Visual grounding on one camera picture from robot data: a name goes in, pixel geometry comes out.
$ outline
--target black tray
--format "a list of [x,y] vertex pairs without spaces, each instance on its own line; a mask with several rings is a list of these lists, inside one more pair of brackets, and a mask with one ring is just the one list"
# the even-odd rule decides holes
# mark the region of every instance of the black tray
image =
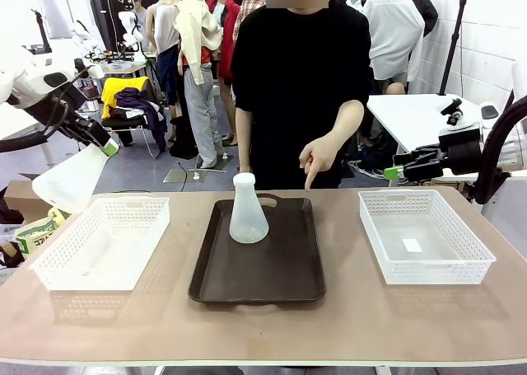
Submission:
[[214,204],[189,296],[197,302],[278,304],[312,302],[325,295],[311,201],[270,198],[263,211],[269,234],[254,244],[234,241],[229,233],[234,200]]

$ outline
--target white flask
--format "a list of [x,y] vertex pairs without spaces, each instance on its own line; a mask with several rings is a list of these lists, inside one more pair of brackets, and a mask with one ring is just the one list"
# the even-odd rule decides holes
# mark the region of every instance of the white flask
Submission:
[[240,173],[234,176],[236,196],[232,210],[229,233],[239,243],[256,243],[264,239],[269,232],[262,205],[254,192],[255,178],[252,173]]

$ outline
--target red coat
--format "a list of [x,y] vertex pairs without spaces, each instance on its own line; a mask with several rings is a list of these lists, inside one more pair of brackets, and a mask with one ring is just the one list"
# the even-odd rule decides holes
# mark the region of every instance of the red coat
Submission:
[[[216,6],[217,0],[207,0],[208,10],[212,13]],[[232,80],[231,61],[234,53],[234,41],[232,35],[234,33],[234,24],[240,12],[240,6],[234,0],[225,1],[225,9],[227,10],[225,16],[225,23],[223,25],[223,41],[222,41],[222,59],[220,60],[220,77],[227,81]]]

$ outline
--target floor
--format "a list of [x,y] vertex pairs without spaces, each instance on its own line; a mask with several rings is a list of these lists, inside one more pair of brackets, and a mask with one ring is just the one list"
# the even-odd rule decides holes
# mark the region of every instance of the floor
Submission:
[[[227,133],[228,124],[223,104],[217,98],[217,110],[220,117],[220,127],[223,134]],[[79,151],[77,142],[65,138],[60,134],[54,135],[49,143],[54,161],[59,163]],[[188,182],[182,184],[165,184],[163,179],[167,173],[178,168],[178,162],[185,169],[194,167],[195,160],[186,161],[173,158],[168,153],[162,154],[157,160],[150,157],[142,135],[134,134],[134,145],[121,148],[119,153],[109,159],[99,183],[96,193],[121,191],[206,191],[233,190],[232,177],[237,172],[238,161],[236,148],[228,148],[227,152],[235,158],[227,165],[227,173],[209,173],[202,183]],[[47,170],[46,161],[40,148],[10,153],[0,153],[0,189],[10,180],[24,180],[19,173],[43,173]],[[362,188],[372,186],[387,186],[382,180],[375,180],[357,174],[354,178],[344,179],[341,188]],[[244,375],[375,375],[373,368],[242,368]],[[154,367],[142,368],[143,375],[154,375]],[[217,371],[203,368],[168,368],[165,375],[219,375],[233,373],[234,368],[217,368]],[[507,366],[491,368],[439,368],[439,375],[525,375],[527,366]],[[418,368],[414,375],[437,375],[432,368]],[[84,367],[41,367],[18,364],[0,363],[0,375],[124,375],[123,368],[84,368]]]

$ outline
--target tabletop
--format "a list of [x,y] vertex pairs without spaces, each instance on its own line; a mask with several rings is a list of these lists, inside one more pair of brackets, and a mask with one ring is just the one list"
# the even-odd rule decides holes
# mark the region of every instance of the tabletop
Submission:
[[[479,107],[456,95],[378,95],[370,96],[368,109],[401,145],[405,152],[418,147],[439,143],[439,132],[448,127],[440,111],[454,99],[461,99],[459,107],[474,121],[481,119]],[[450,169],[443,170],[442,181],[476,181],[478,173],[455,176]],[[527,171],[515,171],[513,178],[527,178]]]
[[132,67],[130,68],[120,68],[118,70],[114,70],[114,69],[108,68],[107,64],[101,64],[102,71],[107,76],[111,76],[114,74],[132,74],[132,73],[138,72],[139,70],[144,69],[146,66],[147,65],[145,63],[140,63],[140,64],[132,64]]
[[15,109],[7,103],[0,105],[0,140],[30,132],[39,124],[24,110]]
[[497,258],[482,284],[388,286],[361,225],[360,190],[275,191],[311,199],[327,285],[318,302],[281,307],[206,306],[188,297],[212,206],[233,198],[232,192],[148,194],[170,198],[171,221],[138,285],[127,293],[50,293],[29,270],[71,217],[0,288],[0,361],[106,366],[527,362],[527,263],[457,191],[436,189]]

